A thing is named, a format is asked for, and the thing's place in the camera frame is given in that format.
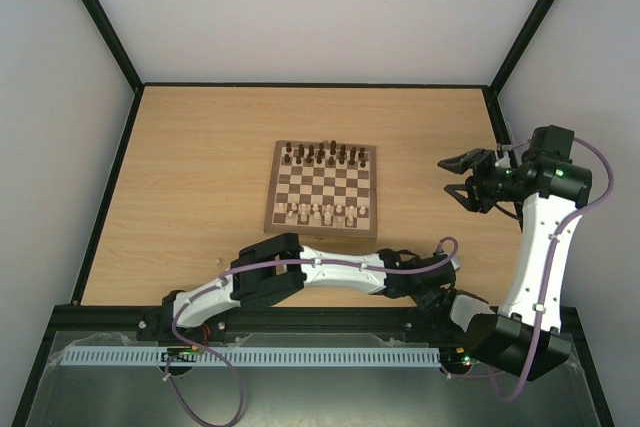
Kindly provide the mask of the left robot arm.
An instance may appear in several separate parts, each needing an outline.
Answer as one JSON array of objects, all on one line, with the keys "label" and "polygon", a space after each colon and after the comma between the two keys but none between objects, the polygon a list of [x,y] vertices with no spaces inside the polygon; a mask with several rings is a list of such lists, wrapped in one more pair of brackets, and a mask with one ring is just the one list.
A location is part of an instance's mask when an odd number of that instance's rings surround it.
[{"label": "left robot arm", "polygon": [[242,249],[214,280],[191,291],[171,292],[163,299],[158,324],[162,332],[198,328],[234,308],[271,307],[312,287],[422,301],[456,282],[457,240],[441,242],[450,242],[453,250],[446,253],[437,246],[427,258],[406,249],[345,255],[303,245],[294,233],[279,234]]}]

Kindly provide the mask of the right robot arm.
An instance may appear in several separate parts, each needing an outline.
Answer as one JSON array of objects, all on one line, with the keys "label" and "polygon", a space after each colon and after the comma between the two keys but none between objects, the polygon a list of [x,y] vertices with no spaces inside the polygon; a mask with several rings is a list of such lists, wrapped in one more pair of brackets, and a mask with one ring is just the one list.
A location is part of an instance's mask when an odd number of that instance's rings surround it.
[{"label": "right robot arm", "polygon": [[488,149],[473,149],[439,161],[440,168],[468,177],[446,191],[470,212],[488,212],[498,202],[522,206],[522,240],[514,281],[496,310],[459,293],[436,314],[445,337],[465,334],[473,359],[533,381],[564,363],[571,351],[560,338],[559,297],[570,242],[589,201],[592,173],[570,158],[573,131],[534,130],[521,163]]}]

